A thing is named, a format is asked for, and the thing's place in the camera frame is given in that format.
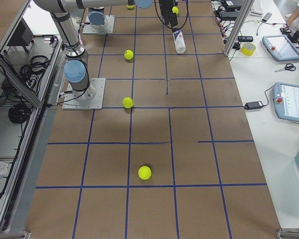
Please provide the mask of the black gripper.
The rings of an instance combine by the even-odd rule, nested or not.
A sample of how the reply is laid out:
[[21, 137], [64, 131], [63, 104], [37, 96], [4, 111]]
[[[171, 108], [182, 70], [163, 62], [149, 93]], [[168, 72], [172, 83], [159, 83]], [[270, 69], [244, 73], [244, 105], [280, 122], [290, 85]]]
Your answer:
[[159, 7], [161, 16], [163, 16], [163, 23], [165, 26], [176, 28], [178, 25], [177, 15], [172, 11], [172, 8], [177, 6], [176, 0], [159, 0]]

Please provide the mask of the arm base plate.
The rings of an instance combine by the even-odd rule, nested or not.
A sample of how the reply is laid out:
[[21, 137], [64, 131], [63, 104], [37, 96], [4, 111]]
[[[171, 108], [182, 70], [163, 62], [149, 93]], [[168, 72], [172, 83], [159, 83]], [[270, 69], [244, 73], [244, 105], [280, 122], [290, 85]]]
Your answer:
[[105, 78], [90, 78], [90, 86], [85, 93], [72, 90], [68, 83], [67, 90], [71, 93], [66, 94], [62, 104], [63, 110], [101, 110], [103, 106], [105, 92]]
[[104, 35], [104, 34], [112, 34], [114, 30], [114, 15], [106, 15], [103, 24], [91, 24], [89, 17], [86, 17], [85, 26], [83, 27], [83, 34], [91, 35]]

